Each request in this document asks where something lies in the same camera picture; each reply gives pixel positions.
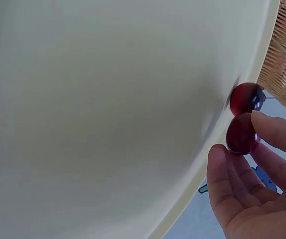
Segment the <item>red cherry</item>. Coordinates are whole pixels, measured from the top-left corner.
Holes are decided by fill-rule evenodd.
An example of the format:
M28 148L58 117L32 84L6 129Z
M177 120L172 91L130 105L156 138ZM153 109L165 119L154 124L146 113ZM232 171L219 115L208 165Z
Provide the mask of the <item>red cherry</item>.
M251 113L242 113L233 118L227 131L229 150L237 155L251 153L259 144L259 138L251 124Z
M258 84L243 83L232 91L230 108L235 116L252 110L259 111L265 99L266 96Z

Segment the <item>finger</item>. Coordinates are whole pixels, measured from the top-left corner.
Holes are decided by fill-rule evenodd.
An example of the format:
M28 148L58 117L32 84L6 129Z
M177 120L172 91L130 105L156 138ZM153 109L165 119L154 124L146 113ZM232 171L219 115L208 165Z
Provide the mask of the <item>finger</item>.
M269 145L286 152L286 119L251 113L251 122L258 136Z
M261 143L251 153L251 156L271 181L284 191L286 188L286 161Z
M207 182L212 209L224 231L242 210L233 196L223 145L214 146L208 156Z
M235 199L237 199L244 208L261 206L261 202L249 193L245 185L240 180L231 161L231 155L228 152L225 153L227 159L229 182Z
M257 174L252 170L247 160L243 156L230 154L233 166L243 184L250 194L255 196L262 204L274 201L279 194L270 188L265 187Z

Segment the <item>hand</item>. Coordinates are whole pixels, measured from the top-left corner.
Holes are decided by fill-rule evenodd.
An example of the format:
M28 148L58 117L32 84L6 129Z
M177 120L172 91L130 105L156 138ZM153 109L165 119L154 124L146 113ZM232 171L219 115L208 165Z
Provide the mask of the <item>hand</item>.
M265 142L286 152L286 119L251 114ZM243 156L215 145L208 159L210 203L228 239L286 239L286 161L259 144L251 155L283 193L266 188Z

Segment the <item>woven basket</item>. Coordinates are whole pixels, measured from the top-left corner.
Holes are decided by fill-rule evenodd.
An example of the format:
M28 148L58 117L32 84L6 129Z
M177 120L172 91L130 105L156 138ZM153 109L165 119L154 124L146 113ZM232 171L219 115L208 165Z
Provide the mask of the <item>woven basket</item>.
M282 0L258 84L286 106L286 0Z

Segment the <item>white bowl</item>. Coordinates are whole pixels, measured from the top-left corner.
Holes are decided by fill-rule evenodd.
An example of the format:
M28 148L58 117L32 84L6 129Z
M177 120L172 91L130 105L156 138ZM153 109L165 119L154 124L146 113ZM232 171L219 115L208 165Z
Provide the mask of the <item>white bowl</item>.
M161 238L278 5L0 1L0 238Z

